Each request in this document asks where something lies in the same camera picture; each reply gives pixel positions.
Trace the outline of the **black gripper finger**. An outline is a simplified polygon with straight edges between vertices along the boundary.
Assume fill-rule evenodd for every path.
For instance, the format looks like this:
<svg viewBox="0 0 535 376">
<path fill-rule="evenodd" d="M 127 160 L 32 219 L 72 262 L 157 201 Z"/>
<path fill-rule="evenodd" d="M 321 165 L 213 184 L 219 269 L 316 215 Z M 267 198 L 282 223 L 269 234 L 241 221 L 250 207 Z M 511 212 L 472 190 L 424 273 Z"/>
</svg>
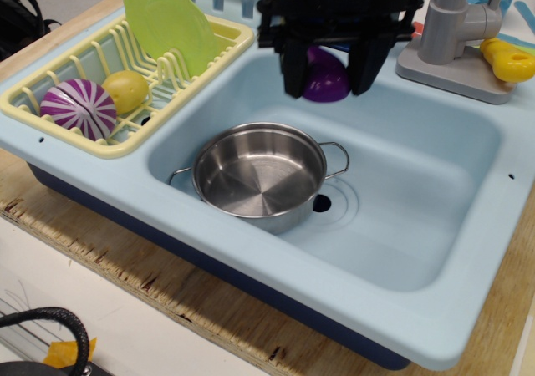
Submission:
<svg viewBox="0 0 535 376">
<path fill-rule="evenodd" d="M 353 95 L 367 92 L 395 44 L 393 33 L 362 34 L 349 45 L 348 75 Z"/>
<path fill-rule="evenodd" d="M 303 95 L 308 76 L 309 45 L 300 41 L 287 41 L 280 55 L 285 93 L 298 99 Z"/>
</svg>

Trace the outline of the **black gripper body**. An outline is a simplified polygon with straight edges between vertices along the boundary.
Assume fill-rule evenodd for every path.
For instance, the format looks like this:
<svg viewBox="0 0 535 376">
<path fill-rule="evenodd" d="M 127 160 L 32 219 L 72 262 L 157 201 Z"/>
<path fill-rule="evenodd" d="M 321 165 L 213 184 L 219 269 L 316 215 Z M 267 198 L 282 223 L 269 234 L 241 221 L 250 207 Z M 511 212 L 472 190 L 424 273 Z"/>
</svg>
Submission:
<svg viewBox="0 0 535 376">
<path fill-rule="evenodd" d="M 395 44 L 406 42 L 423 4 L 424 0 L 260 0 L 258 45 L 278 53 L 287 41 L 349 49 L 358 36 L 379 33 L 393 33 Z"/>
</svg>

